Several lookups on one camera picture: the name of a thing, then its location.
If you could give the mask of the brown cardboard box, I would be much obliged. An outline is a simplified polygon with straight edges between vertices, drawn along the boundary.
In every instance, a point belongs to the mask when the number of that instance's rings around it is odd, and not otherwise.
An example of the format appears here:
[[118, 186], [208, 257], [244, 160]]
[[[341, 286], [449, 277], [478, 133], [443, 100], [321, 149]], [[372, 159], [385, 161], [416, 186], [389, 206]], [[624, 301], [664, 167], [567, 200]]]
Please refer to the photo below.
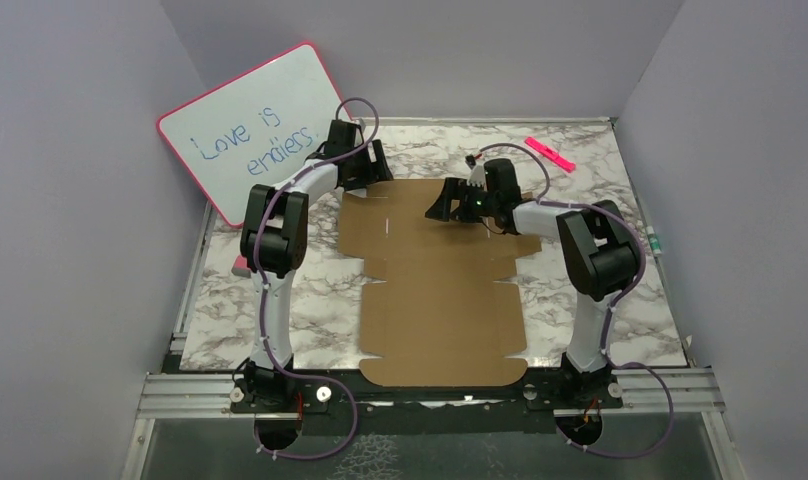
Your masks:
[[429, 220], [442, 181], [410, 179], [346, 193], [341, 254], [361, 258], [358, 346], [363, 376], [383, 387], [500, 387], [528, 364], [516, 261], [536, 236], [496, 235], [482, 224]]

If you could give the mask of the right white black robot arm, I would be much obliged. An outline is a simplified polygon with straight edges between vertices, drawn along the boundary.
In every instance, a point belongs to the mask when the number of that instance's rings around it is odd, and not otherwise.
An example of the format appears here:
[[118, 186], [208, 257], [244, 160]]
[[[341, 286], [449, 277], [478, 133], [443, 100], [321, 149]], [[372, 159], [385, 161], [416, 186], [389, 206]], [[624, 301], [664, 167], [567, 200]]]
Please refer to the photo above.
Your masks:
[[527, 199], [510, 160], [477, 163], [468, 157], [467, 163], [469, 177], [446, 178], [425, 216], [442, 222], [491, 220], [504, 234], [558, 240], [577, 302], [557, 393], [565, 404], [580, 407], [610, 382], [613, 316], [617, 303], [645, 272], [642, 243], [612, 201], [569, 204]]

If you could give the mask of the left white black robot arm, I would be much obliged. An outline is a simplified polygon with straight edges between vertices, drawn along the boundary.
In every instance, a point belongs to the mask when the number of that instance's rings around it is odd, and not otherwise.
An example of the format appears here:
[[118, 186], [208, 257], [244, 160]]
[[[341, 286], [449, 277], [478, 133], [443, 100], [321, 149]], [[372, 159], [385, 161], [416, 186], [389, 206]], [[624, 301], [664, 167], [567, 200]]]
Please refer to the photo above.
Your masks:
[[240, 254], [251, 272], [258, 307], [252, 352], [239, 367], [237, 387], [243, 400], [278, 411], [296, 395], [291, 291], [308, 247], [310, 207], [337, 189], [360, 190], [392, 178], [375, 133], [365, 136], [359, 124], [333, 120], [326, 140], [296, 173], [276, 185], [251, 188]]

